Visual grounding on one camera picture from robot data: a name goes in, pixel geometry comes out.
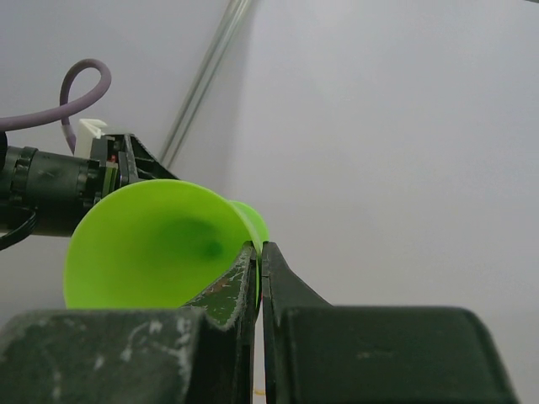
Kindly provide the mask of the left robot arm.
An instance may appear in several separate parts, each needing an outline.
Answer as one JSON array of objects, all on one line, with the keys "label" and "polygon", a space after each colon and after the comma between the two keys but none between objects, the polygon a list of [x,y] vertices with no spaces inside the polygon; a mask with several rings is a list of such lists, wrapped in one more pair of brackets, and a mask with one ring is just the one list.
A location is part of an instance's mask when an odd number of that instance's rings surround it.
[{"label": "left robot arm", "polygon": [[1,142],[1,248],[30,235],[69,237],[102,198],[143,180],[172,179],[133,134],[90,141],[88,157]]}]

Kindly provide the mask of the green wine glass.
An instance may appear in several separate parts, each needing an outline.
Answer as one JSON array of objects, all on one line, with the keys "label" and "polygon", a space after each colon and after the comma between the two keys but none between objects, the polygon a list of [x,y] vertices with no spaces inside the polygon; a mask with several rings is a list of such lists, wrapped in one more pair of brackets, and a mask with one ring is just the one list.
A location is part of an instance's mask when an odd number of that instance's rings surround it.
[{"label": "green wine glass", "polygon": [[69,309],[176,308],[269,239],[262,215],[201,185],[143,180],[99,201],[73,232],[63,269]]}]

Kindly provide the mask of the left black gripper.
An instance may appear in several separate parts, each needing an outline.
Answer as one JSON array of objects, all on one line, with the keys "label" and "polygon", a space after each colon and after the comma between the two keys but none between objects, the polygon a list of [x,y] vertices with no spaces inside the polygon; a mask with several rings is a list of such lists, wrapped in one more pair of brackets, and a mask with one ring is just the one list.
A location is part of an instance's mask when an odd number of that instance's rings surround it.
[{"label": "left black gripper", "polygon": [[90,159],[96,161],[96,197],[145,180],[179,180],[133,134],[101,135],[92,140]]}]

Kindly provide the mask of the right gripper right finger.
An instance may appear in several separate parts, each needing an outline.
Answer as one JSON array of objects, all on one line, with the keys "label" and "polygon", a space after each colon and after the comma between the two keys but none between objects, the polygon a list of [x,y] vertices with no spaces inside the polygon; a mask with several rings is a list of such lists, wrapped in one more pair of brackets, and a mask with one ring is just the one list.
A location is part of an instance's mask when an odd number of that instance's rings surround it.
[{"label": "right gripper right finger", "polygon": [[261,258],[269,403],[515,403],[496,344],[452,306],[334,306],[289,267]]}]

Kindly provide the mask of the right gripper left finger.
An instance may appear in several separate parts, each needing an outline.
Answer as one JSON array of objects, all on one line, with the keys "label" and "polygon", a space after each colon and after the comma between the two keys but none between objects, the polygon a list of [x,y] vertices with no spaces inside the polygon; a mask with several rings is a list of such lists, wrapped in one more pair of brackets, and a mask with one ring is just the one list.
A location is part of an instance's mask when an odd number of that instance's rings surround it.
[{"label": "right gripper left finger", "polygon": [[250,403],[257,253],[184,306],[46,310],[1,331],[4,403]]}]

